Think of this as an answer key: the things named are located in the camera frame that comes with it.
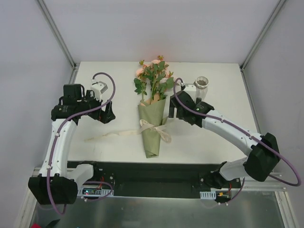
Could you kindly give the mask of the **cream ribbon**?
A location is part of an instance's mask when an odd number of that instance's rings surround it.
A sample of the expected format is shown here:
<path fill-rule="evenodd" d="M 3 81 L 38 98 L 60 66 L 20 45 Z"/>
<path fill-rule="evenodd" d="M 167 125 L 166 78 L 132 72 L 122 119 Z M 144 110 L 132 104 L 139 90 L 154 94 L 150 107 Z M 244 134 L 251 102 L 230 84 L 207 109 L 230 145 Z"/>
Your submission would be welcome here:
<path fill-rule="evenodd" d="M 129 135 L 139 135 L 142 134 L 144 131 L 151 130 L 156 132 L 166 143 L 171 142 L 171 136 L 165 132 L 167 126 L 166 124 L 155 126 L 148 121 L 141 119 L 140 120 L 140 128 L 137 130 L 128 130 L 128 131 L 120 131 L 120 132 L 111 132 L 99 136 L 94 136 L 91 138 L 84 139 L 84 142 L 90 142 L 90 141 L 96 141 L 101 138 L 110 137 L 110 136 L 129 136 Z"/>

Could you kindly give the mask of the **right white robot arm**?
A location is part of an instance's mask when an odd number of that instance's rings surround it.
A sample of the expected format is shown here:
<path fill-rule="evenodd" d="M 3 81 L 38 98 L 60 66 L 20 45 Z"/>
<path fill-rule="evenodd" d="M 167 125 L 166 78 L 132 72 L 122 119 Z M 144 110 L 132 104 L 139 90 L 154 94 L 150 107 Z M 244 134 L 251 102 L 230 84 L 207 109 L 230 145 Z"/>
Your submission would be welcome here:
<path fill-rule="evenodd" d="M 211 188 L 221 189 L 231 180 L 243 177 L 264 182 L 280 161 L 280 158 L 271 152 L 271 149 L 278 151 L 274 135 L 251 133 L 240 128 L 225 120 L 223 115 L 208 103 L 193 101 L 185 91 L 179 91 L 170 97 L 169 117 L 174 116 L 190 125 L 216 133 L 245 154 L 245 158 L 232 162 L 224 161 L 215 171 L 204 175 L 205 184 Z"/>

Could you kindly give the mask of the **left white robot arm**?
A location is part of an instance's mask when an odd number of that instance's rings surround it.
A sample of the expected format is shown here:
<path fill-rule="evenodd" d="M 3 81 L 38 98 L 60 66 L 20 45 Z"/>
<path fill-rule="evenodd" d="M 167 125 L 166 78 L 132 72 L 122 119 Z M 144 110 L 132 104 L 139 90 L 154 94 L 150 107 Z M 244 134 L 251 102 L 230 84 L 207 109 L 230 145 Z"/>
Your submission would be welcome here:
<path fill-rule="evenodd" d="M 47 154 L 36 177 L 31 177 L 28 187 L 41 205 L 73 204 L 78 190 L 87 181 L 95 185 L 100 172 L 91 164 L 80 164 L 67 170 L 67 159 L 73 135 L 83 115 L 102 123 L 115 119 L 112 103 L 100 108 L 102 94 L 108 89 L 104 82 L 94 82 L 89 90 L 81 84 L 63 86 L 63 96 L 51 111 L 52 134 Z"/>

